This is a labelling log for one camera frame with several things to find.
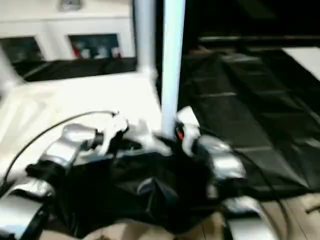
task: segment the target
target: white platform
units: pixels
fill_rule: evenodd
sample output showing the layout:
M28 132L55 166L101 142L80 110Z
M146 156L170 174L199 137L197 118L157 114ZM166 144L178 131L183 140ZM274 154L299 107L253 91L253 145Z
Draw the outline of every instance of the white platform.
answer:
M154 80L142 73L72 78L20 85L0 106L0 178L17 152L34 136L55 123L83 112L109 110L132 123L144 120L151 131L161 130L161 110ZM74 123L103 129L108 116L84 116ZM11 177L35 163L61 134L62 126L36 141L18 159Z

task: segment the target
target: black surface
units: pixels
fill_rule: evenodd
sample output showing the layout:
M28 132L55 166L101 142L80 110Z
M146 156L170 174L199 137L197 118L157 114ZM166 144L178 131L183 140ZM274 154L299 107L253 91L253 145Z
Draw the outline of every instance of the black surface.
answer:
M320 191L320 82L282 51L184 59L179 109L253 160L277 195ZM252 196L274 194L242 159Z
M53 61L45 68L26 77L25 80L27 82L38 82L133 72L136 70L136 64L135 58ZM17 65L16 69L21 74L31 71L37 66L34 66L30 62L24 62Z

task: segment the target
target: white panel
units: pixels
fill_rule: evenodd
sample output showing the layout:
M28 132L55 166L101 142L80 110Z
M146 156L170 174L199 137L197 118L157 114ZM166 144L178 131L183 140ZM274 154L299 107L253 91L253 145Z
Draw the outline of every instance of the white panel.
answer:
M134 33L131 18L95 18L48 21L62 59L75 59L70 35L117 34L120 53L134 57Z
M0 38L35 37L35 40L47 61L57 59L57 53L46 24L43 21L0 22Z
M320 49L317 47L292 47L282 49L302 67L320 80Z

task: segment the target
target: black fabric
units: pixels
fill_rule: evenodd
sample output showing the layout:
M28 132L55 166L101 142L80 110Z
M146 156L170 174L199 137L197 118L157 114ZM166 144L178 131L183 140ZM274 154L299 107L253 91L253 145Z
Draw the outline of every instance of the black fabric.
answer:
M179 108L249 158L251 196L320 191L320 83L308 71L281 51L193 58L181 71Z
M214 211L206 201L208 178L183 154L102 158L71 170L55 212L77 238L127 219L182 233Z

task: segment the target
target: white post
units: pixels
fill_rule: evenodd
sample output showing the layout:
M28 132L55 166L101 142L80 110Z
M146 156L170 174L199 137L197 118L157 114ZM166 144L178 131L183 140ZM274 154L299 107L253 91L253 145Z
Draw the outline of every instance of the white post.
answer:
M14 86L22 84L23 79L13 69L10 61L0 46L0 93L5 94Z
M174 138L186 0L164 1L162 132Z
M144 73L156 73L155 34L156 1L134 0L137 35L137 70Z

